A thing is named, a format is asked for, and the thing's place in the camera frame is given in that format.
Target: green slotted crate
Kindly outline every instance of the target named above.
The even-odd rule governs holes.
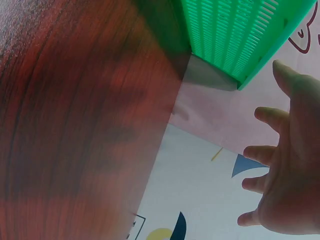
[[[181,0],[192,52],[243,89],[316,0]]]

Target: hand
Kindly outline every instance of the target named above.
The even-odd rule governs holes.
[[[320,82],[279,61],[274,78],[290,97],[290,112],[258,107],[255,117],[279,133],[278,146],[248,146],[243,155],[266,166],[264,176],[242,187],[261,193],[256,210],[238,218],[240,226],[262,225],[283,234],[320,233]]]

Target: blue shape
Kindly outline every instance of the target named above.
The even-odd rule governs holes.
[[[180,212],[170,240],[185,240],[187,232],[187,222],[185,216]]]
[[[240,154],[236,157],[235,164],[233,167],[233,172],[231,178],[233,178],[235,175],[242,173],[249,169],[256,169],[256,168],[267,168],[267,166],[262,165],[261,163],[257,161],[253,161],[249,158],[246,158]]]

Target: yellow stick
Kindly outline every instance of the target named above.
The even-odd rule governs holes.
[[[219,155],[219,153],[221,152],[222,149],[223,149],[223,147],[213,156],[213,158],[211,159],[211,162],[213,160],[215,160],[215,158]]]

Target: reddish-brown wooden panel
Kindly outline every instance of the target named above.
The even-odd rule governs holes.
[[[188,61],[179,1],[0,2],[0,239],[123,240]]]

